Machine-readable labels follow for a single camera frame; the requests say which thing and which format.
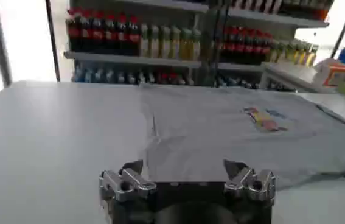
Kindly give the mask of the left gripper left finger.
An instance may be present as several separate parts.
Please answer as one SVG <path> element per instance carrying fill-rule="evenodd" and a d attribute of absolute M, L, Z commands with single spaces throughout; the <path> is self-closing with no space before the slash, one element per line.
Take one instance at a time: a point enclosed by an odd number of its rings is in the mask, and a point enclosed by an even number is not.
<path fill-rule="evenodd" d="M 118 172 L 103 170 L 99 174 L 99 202 L 107 210 L 113 201 L 126 203 L 140 201 L 149 210 L 156 209 L 157 185 L 142 176 L 142 159 L 125 163 Z"/>

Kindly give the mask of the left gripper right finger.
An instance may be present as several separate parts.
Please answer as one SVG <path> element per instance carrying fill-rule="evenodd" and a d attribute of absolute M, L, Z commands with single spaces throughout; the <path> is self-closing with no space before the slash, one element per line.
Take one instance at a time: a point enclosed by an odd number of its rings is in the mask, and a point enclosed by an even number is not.
<path fill-rule="evenodd" d="M 224 192 L 234 198 L 269 203 L 273 206 L 276 195 L 276 177 L 268 169 L 256 172 L 243 162 L 223 160 L 228 181 L 224 183 Z"/>

